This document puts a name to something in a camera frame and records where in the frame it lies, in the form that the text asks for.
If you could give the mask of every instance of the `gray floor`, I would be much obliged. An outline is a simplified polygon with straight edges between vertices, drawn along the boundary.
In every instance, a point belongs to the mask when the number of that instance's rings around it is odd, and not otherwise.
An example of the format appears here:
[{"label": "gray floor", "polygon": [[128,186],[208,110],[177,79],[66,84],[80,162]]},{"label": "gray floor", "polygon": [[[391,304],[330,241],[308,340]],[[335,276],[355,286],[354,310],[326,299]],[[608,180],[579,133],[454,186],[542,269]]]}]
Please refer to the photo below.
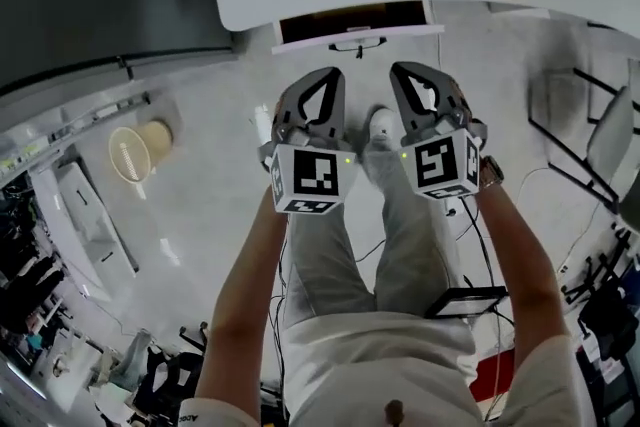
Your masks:
[{"label": "gray floor", "polygon": [[[180,326],[195,327],[209,319],[260,195],[269,183],[256,157],[254,108],[262,103],[273,108],[286,86],[309,71],[330,65],[338,66],[346,75],[348,124],[358,126],[372,104],[394,105],[388,79],[394,61],[415,60],[436,67],[440,61],[442,69],[461,85],[474,114],[489,125],[486,152],[500,162],[507,191],[554,265],[560,267],[576,238],[588,227],[573,249],[573,259],[584,258],[608,229],[610,218],[604,209],[594,215],[594,200],[552,171],[528,175],[546,165],[546,148],[526,122],[527,84],[542,87],[542,70],[578,65],[614,87],[629,83],[630,70],[635,70],[632,82],[640,86],[637,66],[629,67],[623,56],[592,51],[585,43],[584,29],[564,22],[492,19],[477,6],[441,5],[436,12],[438,21],[447,27],[440,45],[435,36],[398,38],[367,51],[363,60],[325,48],[274,57],[270,53],[272,34],[264,28],[247,35],[246,52],[237,62],[145,84],[156,88],[158,101],[146,112],[118,124],[134,124],[136,118],[159,115],[169,121],[176,135],[172,153],[144,184],[146,199],[111,168],[107,140],[115,126],[78,145],[123,242],[140,265],[137,278],[124,283],[112,303],[101,304],[122,326],[70,292],[68,302],[78,327],[123,350],[131,341],[127,335],[140,327],[150,330],[162,344],[179,345]],[[591,131],[585,119],[584,84],[555,86],[550,98],[551,127],[584,154]],[[604,105],[602,102],[606,104],[606,98],[599,99],[599,105]],[[556,161],[558,155],[551,155]],[[629,173],[635,170],[639,155],[636,151],[629,156],[625,164]],[[380,194],[360,173],[346,203],[347,227],[357,257],[384,236],[381,206]],[[465,216],[452,220],[455,234],[461,234],[467,226]],[[486,237],[482,222],[480,229]],[[494,271],[502,281],[490,239],[485,241]],[[488,273],[473,229],[459,240],[459,250],[464,273],[475,286],[487,285]],[[379,254],[380,250],[360,264],[369,286]],[[509,312],[508,305],[504,310]],[[493,318],[478,323],[480,353],[495,346],[495,331]],[[503,342],[508,343],[511,335],[506,324],[501,333]],[[265,376],[277,375],[270,328],[263,365]]]}]

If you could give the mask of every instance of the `person's right arm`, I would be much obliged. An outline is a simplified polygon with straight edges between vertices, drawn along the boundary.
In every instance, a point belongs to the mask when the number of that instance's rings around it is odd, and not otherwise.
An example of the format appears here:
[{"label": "person's right arm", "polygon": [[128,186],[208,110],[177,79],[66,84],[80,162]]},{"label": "person's right arm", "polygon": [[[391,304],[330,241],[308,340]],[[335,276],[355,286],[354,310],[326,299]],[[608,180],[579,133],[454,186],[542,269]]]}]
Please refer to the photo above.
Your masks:
[{"label": "person's right arm", "polygon": [[517,369],[542,342],[568,332],[558,283],[551,260],[502,186],[480,191],[476,201],[511,297]]}]

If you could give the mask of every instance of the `shirt sleeve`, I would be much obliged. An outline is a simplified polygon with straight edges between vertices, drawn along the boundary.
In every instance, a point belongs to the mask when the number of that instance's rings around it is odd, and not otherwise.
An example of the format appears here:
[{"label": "shirt sleeve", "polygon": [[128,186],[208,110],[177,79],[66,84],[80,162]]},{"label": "shirt sleeve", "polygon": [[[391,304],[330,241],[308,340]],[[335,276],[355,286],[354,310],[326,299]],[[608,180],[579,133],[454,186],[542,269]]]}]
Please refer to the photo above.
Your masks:
[{"label": "shirt sleeve", "polygon": [[189,399],[180,407],[178,427],[259,427],[251,416],[213,399]]},{"label": "shirt sleeve", "polygon": [[591,398],[568,336],[545,340],[523,361],[495,425],[595,427]]}]

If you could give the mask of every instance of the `wristwatch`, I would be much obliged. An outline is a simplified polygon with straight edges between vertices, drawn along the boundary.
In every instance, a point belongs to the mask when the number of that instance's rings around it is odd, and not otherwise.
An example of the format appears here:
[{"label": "wristwatch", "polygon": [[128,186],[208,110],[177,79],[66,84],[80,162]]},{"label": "wristwatch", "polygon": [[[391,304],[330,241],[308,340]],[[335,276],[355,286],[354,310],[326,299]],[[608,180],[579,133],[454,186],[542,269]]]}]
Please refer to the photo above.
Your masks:
[{"label": "wristwatch", "polygon": [[502,169],[491,155],[483,157],[480,161],[480,190],[502,183],[504,174]]}]

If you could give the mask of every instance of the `red object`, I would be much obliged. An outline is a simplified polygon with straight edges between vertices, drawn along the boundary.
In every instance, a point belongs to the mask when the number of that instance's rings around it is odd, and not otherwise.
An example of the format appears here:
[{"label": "red object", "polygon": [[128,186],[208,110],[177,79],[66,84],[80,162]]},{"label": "red object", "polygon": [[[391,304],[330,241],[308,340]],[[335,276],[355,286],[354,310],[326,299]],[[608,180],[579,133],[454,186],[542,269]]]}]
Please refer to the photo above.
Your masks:
[{"label": "red object", "polygon": [[[508,391],[513,381],[514,350],[500,353],[500,376],[498,377],[498,395]],[[478,378],[471,383],[469,389],[476,402],[493,398],[496,385],[496,366],[498,355],[483,359],[478,363]]]}]

